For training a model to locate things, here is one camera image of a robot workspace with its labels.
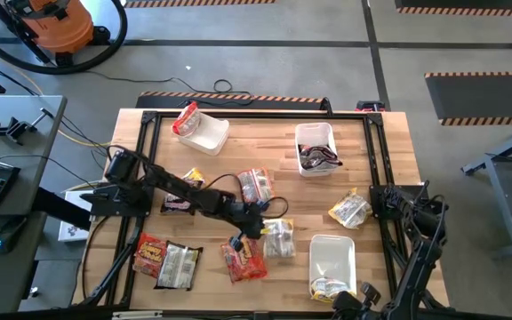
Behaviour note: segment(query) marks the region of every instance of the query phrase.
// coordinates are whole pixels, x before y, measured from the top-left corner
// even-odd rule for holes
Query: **white plastic bin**
[[[182,144],[205,152],[207,155],[216,156],[227,141],[229,126],[228,120],[215,119],[201,113],[201,122],[193,133],[187,137],[177,133],[174,135]]]
[[[356,294],[355,243],[346,236],[315,235],[309,245],[309,294],[311,283],[328,277],[348,284]]]
[[[319,177],[331,174],[336,168],[305,170],[301,167],[300,150],[298,145],[308,145],[310,147],[328,145],[337,155],[335,147],[335,138],[333,137],[333,128],[328,123],[298,124],[295,127],[295,155],[298,158],[298,168],[300,174],[304,177]]]

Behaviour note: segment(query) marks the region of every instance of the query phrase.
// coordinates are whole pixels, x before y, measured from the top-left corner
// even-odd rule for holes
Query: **gray floor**
[[[393,3],[371,0],[379,41],[512,43],[512,18],[402,15]],[[114,28],[107,5],[91,11],[96,21]],[[128,15],[131,39],[368,40],[359,0],[129,9]],[[5,48],[29,57],[17,45]],[[380,57],[392,109],[408,115],[420,174],[431,180],[430,192],[444,194],[451,206],[449,242],[442,258],[451,304],[462,311],[512,316],[512,259],[491,258],[492,251],[509,244],[500,210],[487,176],[467,178],[460,172],[462,165],[509,137],[512,127],[440,126],[423,77],[440,71],[512,71],[512,51],[381,50]],[[353,109],[357,100],[379,97],[370,50],[365,48],[126,46],[96,69],[136,79],[178,76],[199,89],[227,78],[237,90],[255,94],[327,96],[336,109]],[[93,75],[31,76],[44,93],[66,95],[67,115],[99,141],[108,140],[117,110],[132,108],[140,92],[186,90],[178,84],[127,84]],[[0,80],[10,94],[23,94]],[[62,137],[52,157],[88,180],[100,177],[88,148]],[[43,181],[57,192],[78,183],[52,164]],[[83,246],[57,243],[57,228],[58,221],[47,222],[37,253],[46,260],[36,274],[44,298],[27,300],[22,309],[68,304]],[[53,275],[60,275],[60,283],[51,281]]]

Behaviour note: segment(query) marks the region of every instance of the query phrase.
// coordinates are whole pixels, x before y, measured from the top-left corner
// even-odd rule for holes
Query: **red snack bag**
[[[191,102],[188,106],[184,107],[177,120],[173,122],[173,133],[179,136],[186,137],[193,133],[201,122],[201,112],[198,110],[196,102]]]
[[[165,242],[145,232],[141,233],[138,249],[133,255],[133,270],[157,279],[166,253]]]
[[[220,246],[227,262],[230,281],[258,279],[268,275],[262,252],[256,240],[243,238],[244,248],[236,252],[229,244]]]

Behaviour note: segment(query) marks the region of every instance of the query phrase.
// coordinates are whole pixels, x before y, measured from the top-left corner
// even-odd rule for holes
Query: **vacuum hose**
[[[120,0],[112,0],[112,3],[116,7],[117,13],[120,17],[120,31],[117,34],[117,38],[106,50],[104,50],[102,53],[86,62],[68,67],[41,67],[32,63],[25,62],[23,60],[19,60],[11,56],[11,54],[5,52],[1,48],[0,58],[13,64],[16,67],[23,68],[27,71],[32,71],[46,75],[69,75],[77,72],[83,72],[90,68],[94,68],[102,62],[109,59],[111,56],[114,55],[114,53],[116,53],[120,49],[120,47],[124,43],[125,36],[128,32],[128,17],[125,15],[124,7],[120,3]]]

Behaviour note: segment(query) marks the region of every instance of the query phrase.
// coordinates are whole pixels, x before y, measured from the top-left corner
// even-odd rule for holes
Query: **wooden table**
[[[120,110],[113,144],[135,149],[142,111]],[[420,176],[405,113],[383,113],[382,117],[396,184],[419,183]],[[372,179],[362,122],[327,121],[333,127],[337,150],[344,165],[331,176],[304,179],[297,170],[294,127],[296,124],[317,121],[289,118],[229,121],[230,134],[225,146],[218,156],[208,156],[180,144],[172,136],[172,120],[164,119],[156,163],[176,175],[183,175],[192,167],[197,167],[208,181],[223,173],[266,167],[276,194],[286,197],[290,202],[290,211],[285,217],[294,218],[295,221],[296,257],[292,260],[267,260],[266,278],[232,284],[220,245],[235,234],[235,228],[200,214],[162,214],[160,207],[164,192],[156,190],[144,232],[191,247],[202,246],[204,252],[197,267],[194,288],[190,292],[152,290],[156,280],[137,274],[131,309],[329,311],[330,304],[311,300],[308,292],[309,243],[314,235],[351,237],[356,245],[357,288],[363,281],[368,281],[382,293],[376,308],[388,302],[387,272],[377,221],[370,218],[359,229],[349,230],[327,214],[352,187],[358,187],[358,193],[368,199],[368,187]],[[378,147],[376,137],[373,134],[374,144]],[[379,156],[378,164],[381,164],[380,151],[378,148],[375,151]],[[385,183],[382,170],[380,180]],[[221,180],[214,187],[237,191],[233,180]],[[98,284],[111,266],[119,224],[120,219],[110,219],[94,238],[85,270],[88,291]],[[124,287],[125,274],[123,269],[117,286],[116,302]],[[73,302],[82,300],[80,275],[78,280]],[[428,288],[438,301],[449,304],[439,265]]]

